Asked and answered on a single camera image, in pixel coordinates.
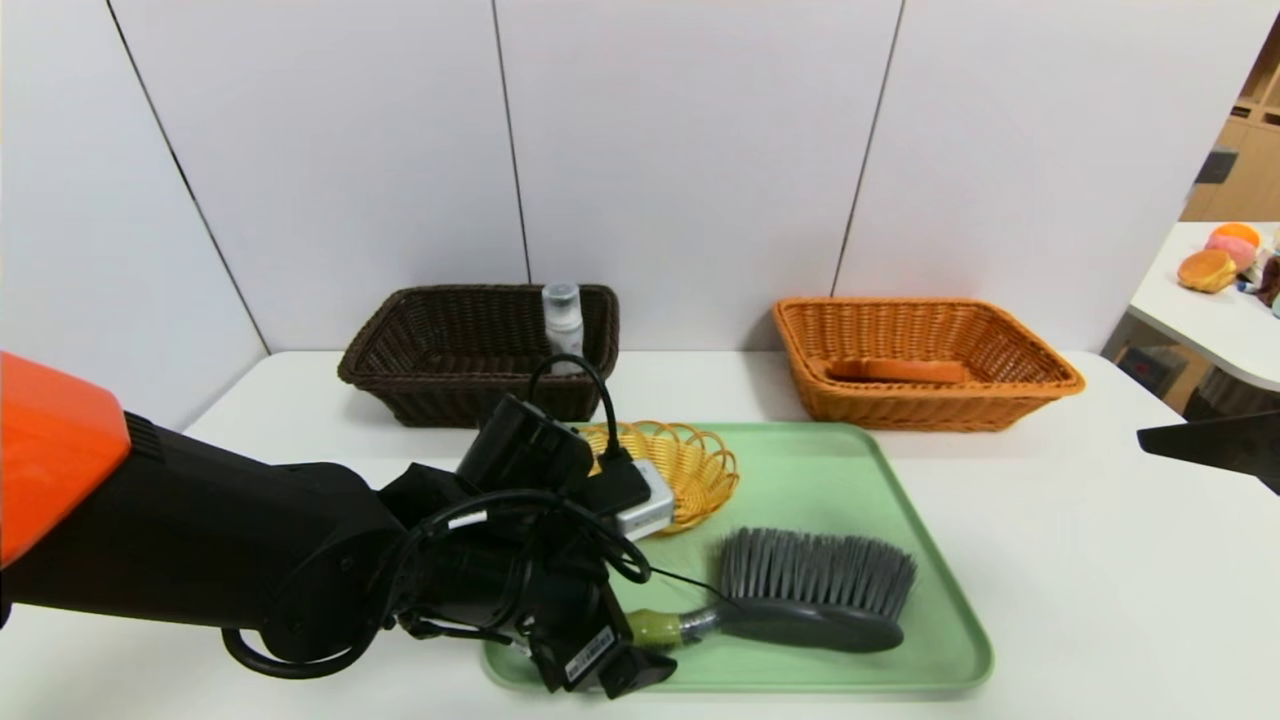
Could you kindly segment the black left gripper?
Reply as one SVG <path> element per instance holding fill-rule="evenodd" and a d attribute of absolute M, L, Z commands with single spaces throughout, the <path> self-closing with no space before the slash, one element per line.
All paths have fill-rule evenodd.
<path fill-rule="evenodd" d="M 531 579 L 521 589 L 513 632 L 549 692 L 596 687 L 617 700 L 666 682 L 678 667 L 667 655 L 630 644 L 607 578 Z"/>

